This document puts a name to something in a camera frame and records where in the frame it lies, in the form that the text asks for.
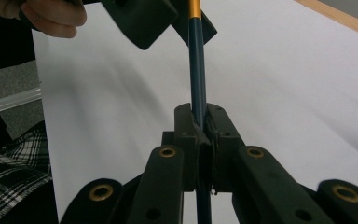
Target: white paper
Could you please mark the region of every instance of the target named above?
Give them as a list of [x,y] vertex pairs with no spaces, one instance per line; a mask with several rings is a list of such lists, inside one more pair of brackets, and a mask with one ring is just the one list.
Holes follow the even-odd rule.
[[[219,32],[205,46],[207,101],[298,183],[358,186],[358,34],[295,1],[202,8]],[[190,102],[187,47],[172,27],[143,51],[100,4],[87,12],[74,39],[34,32],[59,217],[90,181],[142,173]],[[185,202],[184,223],[197,223],[194,195]],[[213,222],[238,223],[231,207],[213,196]]]

